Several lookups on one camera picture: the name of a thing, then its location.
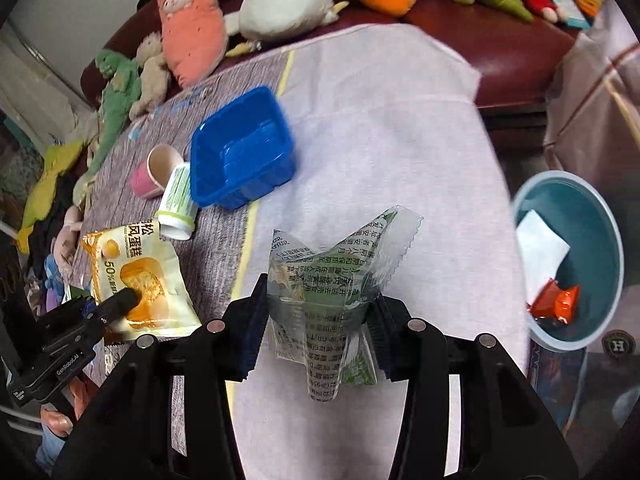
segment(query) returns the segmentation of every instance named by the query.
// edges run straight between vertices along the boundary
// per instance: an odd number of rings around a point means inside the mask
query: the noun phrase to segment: red candy wrapper
[[[580,285],[569,290],[558,287],[556,280],[549,280],[538,294],[536,301],[529,307],[529,312],[536,319],[557,319],[569,324],[572,322],[575,307],[580,293]]]
[[[580,285],[572,286],[569,290],[563,290],[554,302],[554,316],[565,325],[572,322],[575,313],[575,305],[578,303]]]

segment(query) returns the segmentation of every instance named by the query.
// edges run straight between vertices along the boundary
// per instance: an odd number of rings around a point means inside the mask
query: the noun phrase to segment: blue plastic basket
[[[265,86],[205,119],[191,138],[191,197],[200,207],[236,209],[293,177],[289,127]]]

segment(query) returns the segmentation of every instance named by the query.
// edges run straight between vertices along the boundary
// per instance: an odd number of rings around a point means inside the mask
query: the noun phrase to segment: bowl
[[[293,177],[289,127],[265,86],[205,119],[191,137],[191,197],[200,207],[236,209]]]
[[[600,194],[565,171],[545,171],[524,183],[512,203],[516,225],[531,209],[569,244],[556,280],[564,290],[580,285],[580,295],[566,326],[543,328],[527,312],[530,336],[556,352],[583,348],[602,335],[620,300],[624,257],[618,226]]]

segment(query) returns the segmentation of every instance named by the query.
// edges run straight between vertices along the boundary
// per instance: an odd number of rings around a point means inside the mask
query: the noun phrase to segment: small bottle
[[[156,218],[160,234],[174,240],[188,240],[196,228],[198,205],[191,199],[191,163],[179,164],[172,171],[162,194]]]

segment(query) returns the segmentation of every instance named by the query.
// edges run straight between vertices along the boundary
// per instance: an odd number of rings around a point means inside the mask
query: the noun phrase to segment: person's hand
[[[80,379],[74,377],[69,383],[69,390],[74,398],[73,406],[76,419],[79,419],[89,401],[94,398],[95,393],[98,391],[98,386],[89,378],[86,378],[83,383]],[[48,410],[44,406],[40,407],[40,418],[42,423],[51,430],[51,433],[60,438],[65,438],[67,436],[66,432],[73,427],[68,416]]]

